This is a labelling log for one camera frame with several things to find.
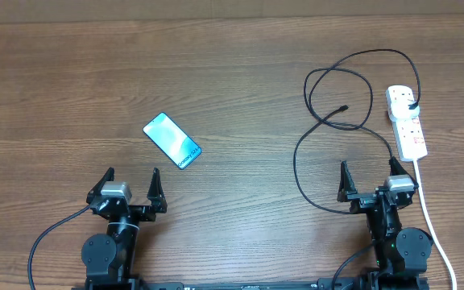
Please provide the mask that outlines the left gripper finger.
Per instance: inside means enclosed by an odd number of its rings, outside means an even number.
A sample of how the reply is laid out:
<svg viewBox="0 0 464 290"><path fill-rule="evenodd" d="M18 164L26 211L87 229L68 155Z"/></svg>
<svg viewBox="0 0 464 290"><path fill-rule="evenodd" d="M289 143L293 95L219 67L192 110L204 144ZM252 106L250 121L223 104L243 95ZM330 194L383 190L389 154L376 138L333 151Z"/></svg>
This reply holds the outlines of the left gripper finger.
<svg viewBox="0 0 464 290"><path fill-rule="evenodd" d="M101 196L102 188L108 181L114 181L114 168L112 167L108 168L104 176L89 190L86 202L92 203L95 197Z"/></svg>
<svg viewBox="0 0 464 290"><path fill-rule="evenodd" d="M156 213L166 213L168 204L166 202L164 191L161 185L160 170L153 169L151 184L148 189L147 199L151 202L151 207Z"/></svg>

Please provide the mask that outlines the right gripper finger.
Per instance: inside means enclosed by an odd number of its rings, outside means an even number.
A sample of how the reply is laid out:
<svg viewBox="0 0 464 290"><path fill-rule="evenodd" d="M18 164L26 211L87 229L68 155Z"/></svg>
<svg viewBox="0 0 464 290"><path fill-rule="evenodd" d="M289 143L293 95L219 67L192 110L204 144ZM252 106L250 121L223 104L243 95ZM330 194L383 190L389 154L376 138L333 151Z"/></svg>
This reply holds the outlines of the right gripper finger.
<svg viewBox="0 0 464 290"><path fill-rule="evenodd" d="M406 176L409 177L410 180L413 182L415 186L417 186L416 180L402 167L400 164L399 160L395 157L392 156L389 160L388 163L390 165L390 175L391 176Z"/></svg>
<svg viewBox="0 0 464 290"><path fill-rule="evenodd" d="M340 167L340 184L338 188L337 201L347 202L349 200L349 196L356 193L357 189L355 188L352 175L350 174L347 166L347 162L342 161Z"/></svg>

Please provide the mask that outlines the Samsung Galaxy smartphone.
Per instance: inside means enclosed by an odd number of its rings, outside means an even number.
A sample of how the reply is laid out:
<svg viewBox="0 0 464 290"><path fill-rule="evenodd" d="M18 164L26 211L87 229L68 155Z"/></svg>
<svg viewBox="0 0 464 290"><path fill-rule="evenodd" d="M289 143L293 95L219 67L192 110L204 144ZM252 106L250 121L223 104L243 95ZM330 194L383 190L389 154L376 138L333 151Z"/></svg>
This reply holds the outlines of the Samsung Galaxy smartphone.
<svg viewBox="0 0 464 290"><path fill-rule="evenodd" d="M146 124L143 133L180 170L187 168L202 153L201 147L164 112Z"/></svg>

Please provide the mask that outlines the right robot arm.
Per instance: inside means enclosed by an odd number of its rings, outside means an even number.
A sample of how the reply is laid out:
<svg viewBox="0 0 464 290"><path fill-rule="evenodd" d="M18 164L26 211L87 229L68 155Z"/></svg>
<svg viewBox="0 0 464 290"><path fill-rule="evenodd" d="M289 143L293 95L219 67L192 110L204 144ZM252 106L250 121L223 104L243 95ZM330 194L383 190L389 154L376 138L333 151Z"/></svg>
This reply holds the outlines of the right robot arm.
<svg viewBox="0 0 464 290"><path fill-rule="evenodd" d="M371 244L345 261L334 274L332 289L427 289L427 271L433 238L422 229L402 227L399 210L412 204L419 188L417 181L400 165L389 159L390 176L372 193L360 193L345 161L341 162L338 201L350 203L350 213L364 214ZM349 261L368 250L375 251L377 266L363 270L354 278L338 276Z"/></svg>

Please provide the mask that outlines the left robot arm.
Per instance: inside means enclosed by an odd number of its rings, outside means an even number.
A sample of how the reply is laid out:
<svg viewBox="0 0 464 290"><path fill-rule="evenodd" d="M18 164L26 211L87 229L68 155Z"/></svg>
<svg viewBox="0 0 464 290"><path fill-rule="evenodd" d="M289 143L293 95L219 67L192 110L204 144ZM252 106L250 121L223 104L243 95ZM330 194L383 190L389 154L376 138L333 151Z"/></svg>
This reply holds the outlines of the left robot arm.
<svg viewBox="0 0 464 290"><path fill-rule="evenodd" d="M93 214L108 221L104 234L88 238L81 249L86 267L86 289L146 289L146 282L132 273L139 224L154 222L168 205L161 186L160 170L153 169L147 192L149 205L132 205L128 183L114 179L114 169L91 188L86 202Z"/></svg>

